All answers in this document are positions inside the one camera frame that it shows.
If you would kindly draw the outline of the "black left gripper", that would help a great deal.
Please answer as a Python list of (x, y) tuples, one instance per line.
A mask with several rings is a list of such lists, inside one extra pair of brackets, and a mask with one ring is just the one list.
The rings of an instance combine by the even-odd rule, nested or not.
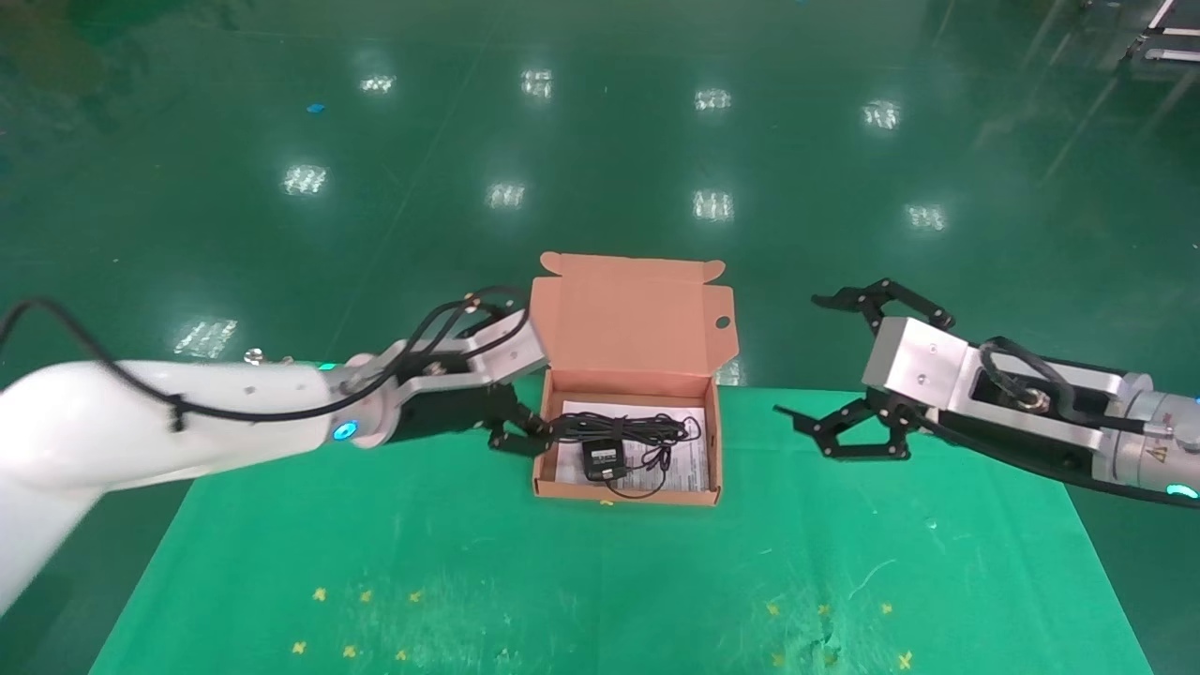
[[(522, 434), (503, 430), (518, 428)], [(385, 443), (428, 440), (492, 428), (487, 444), (510, 456), (544, 456), (553, 444), (551, 424), (518, 398), (514, 384), (418, 393), (401, 405), (397, 426)]]

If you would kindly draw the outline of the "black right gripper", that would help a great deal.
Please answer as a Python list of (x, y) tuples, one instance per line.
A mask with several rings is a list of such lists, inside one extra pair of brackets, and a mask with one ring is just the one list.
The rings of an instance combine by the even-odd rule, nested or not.
[[(883, 309), (890, 301), (911, 307), (938, 330), (949, 331), (955, 325), (946, 307), (888, 277), (866, 287), (842, 287), (829, 295), (812, 294), (816, 307), (860, 315), (872, 338), (878, 336), (886, 319)], [(832, 460), (908, 460), (906, 437), (925, 430), (950, 444), (1068, 486), (1114, 486), (1093, 477), (1096, 453), (1105, 441), (1100, 428), (1076, 426), (1057, 414), (1028, 412), (1013, 404), (959, 398), (938, 410), (904, 395), (883, 394), (856, 398), (818, 419), (780, 405), (774, 410), (788, 417), (793, 430), (812, 440), (822, 456)], [(886, 441), (845, 444), (839, 440), (850, 428), (871, 419), (888, 430)]]

